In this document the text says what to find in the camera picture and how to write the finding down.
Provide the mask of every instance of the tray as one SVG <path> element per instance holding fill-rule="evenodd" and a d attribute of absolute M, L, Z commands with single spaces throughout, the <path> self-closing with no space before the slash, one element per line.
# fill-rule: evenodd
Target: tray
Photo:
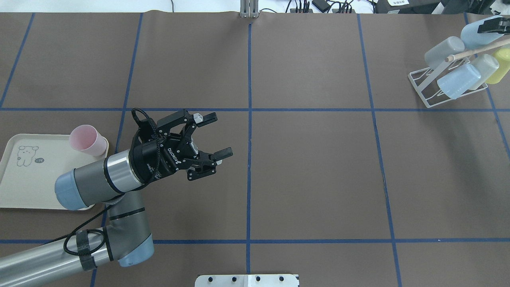
<path fill-rule="evenodd" d="M 108 143 L 105 154 L 91 156 L 73 150 L 69 135 L 11 137 L 0 161 L 0 207 L 65 209 L 55 196 L 57 178 L 71 169 L 106 158 L 109 147 Z"/>

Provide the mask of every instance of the black clamp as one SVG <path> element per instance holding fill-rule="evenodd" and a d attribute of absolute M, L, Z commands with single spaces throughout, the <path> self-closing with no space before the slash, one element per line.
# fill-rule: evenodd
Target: black clamp
<path fill-rule="evenodd" d="M 485 20 L 478 26 L 478 33 L 510 34 L 510 18 L 498 17 Z"/>
<path fill-rule="evenodd" d="M 146 118 L 139 119 L 136 112 L 143 113 Z M 193 141 L 197 128 L 218 120 L 215 112 L 202 116 L 182 109 L 157 122 L 141 109 L 133 109 L 132 114 L 138 131 L 133 137 L 130 159 L 134 172 L 145 182 L 139 189 L 149 184 L 151 177 L 159 180 L 177 171 L 186 171 L 189 181 L 213 175 L 222 160 L 233 155 L 232 148 L 212 154 L 203 152 Z"/>

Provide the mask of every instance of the metal post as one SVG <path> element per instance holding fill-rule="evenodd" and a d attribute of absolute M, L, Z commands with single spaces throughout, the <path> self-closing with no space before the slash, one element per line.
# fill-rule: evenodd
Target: metal post
<path fill-rule="evenodd" d="M 241 18 L 257 18 L 259 0 L 241 0 Z"/>

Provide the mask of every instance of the light blue cup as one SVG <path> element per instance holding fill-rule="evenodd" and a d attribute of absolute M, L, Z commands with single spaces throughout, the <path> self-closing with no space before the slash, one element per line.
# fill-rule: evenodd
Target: light blue cup
<path fill-rule="evenodd" d="M 472 50 L 476 48 L 480 48 L 481 46 L 485 46 L 490 44 L 491 42 L 499 39 L 503 36 L 503 34 L 498 33 L 478 33 L 478 27 L 483 24 L 486 20 L 494 19 L 494 18 L 502 18 L 503 16 L 492 16 L 486 19 L 482 19 L 471 24 L 467 24 L 461 32 L 461 39 L 466 45 L 466 49 Z"/>
<path fill-rule="evenodd" d="M 439 88 L 451 99 L 457 99 L 481 79 L 480 71 L 464 64 L 438 80 Z"/>

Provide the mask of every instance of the yellow cup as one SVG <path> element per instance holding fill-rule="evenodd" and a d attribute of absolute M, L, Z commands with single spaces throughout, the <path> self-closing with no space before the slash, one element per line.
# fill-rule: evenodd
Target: yellow cup
<path fill-rule="evenodd" d="M 510 70 L 510 48 L 501 48 L 495 51 L 492 56 L 499 62 L 499 68 L 490 76 L 486 83 L 497 84 Z"/>

